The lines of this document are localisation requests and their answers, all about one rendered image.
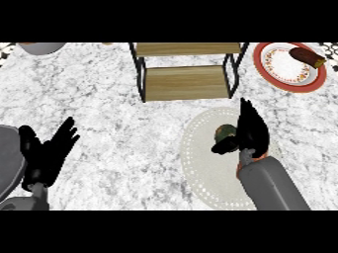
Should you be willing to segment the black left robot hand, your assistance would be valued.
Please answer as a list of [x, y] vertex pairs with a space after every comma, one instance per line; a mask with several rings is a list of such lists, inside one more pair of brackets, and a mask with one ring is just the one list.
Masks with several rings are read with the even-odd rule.
[[65, 158], [80, 139], [74, 118], [68, 117], [51, 140], [42, 142], [30, 126], [20, 127], [21, 152], [27, 160], [23, 188], [31, 192], [37, 183], [51, 187], [65, 162]]

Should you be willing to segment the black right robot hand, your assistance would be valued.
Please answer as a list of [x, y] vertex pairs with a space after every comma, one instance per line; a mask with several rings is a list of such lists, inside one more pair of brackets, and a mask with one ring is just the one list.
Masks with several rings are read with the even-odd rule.
[[255, 149], [253, 158], [259, 159], [269, 151], [271, 133], [264, 117], [246, 98], [241, 99], [241, 115], [235, 127], [237, 136], [231, 140], [216, 142], [212, 152], [224, 155], [237, 150]]

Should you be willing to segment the green squash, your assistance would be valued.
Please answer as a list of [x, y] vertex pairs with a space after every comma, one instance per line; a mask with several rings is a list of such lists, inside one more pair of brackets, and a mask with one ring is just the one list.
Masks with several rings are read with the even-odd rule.
[[234, 125], [222, 125], [215, 133], [216, 142], [225, 139], [231, 140], [237, 136], [237, 127]]

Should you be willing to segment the white round placemat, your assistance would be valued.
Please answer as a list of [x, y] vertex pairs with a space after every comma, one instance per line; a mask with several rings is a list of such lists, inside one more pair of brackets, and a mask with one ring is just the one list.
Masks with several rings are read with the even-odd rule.
[[182, 136], [181, 164], [194, 194], [216, 210], [255, 211], [237, 178], [240, 151], [225, 155], [212, 152], [221, 126], [238, 125], [240, 110], [228, 107], [203, 112], [191, 121]]

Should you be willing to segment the red rimmed white plate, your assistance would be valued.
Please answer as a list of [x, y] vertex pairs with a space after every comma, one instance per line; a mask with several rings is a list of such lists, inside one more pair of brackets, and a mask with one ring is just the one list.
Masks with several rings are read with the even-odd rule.
[[256, 68], [271, 84], [293, 93], [309, 93], [321, 88], [327, 79], [327, 68], [314, 68], [290, 56], [290, 50], [312, 48], [302, 42], [261, 42], [255, 49]]

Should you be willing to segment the brown sweet potato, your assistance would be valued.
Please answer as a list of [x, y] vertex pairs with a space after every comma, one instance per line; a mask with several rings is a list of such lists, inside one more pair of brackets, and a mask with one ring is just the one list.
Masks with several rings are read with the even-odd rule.
[[320, 68], [327, 61], [327, 59], [320, 54], [303, 47], [293, 48], [289, 51], [289, 54], [298, 61], [306, 63], [314, 68]]

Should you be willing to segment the grey bowl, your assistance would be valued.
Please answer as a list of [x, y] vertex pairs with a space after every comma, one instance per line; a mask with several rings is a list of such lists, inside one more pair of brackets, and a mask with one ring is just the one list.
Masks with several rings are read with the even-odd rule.
[[31, 55], [46, 55], [57, 52], [64, 46], [64, 42], [21, 42], [21, 48]]

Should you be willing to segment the wooden tiered shelf black frame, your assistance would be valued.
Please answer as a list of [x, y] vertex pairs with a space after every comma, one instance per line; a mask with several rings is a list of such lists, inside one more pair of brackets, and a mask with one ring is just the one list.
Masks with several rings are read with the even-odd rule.
[[[131, 42], [144, 102], [231, 99], [240, 87], [247, 42]], [[224, 54], [221, 65], [147, 66], [148, 57]]]

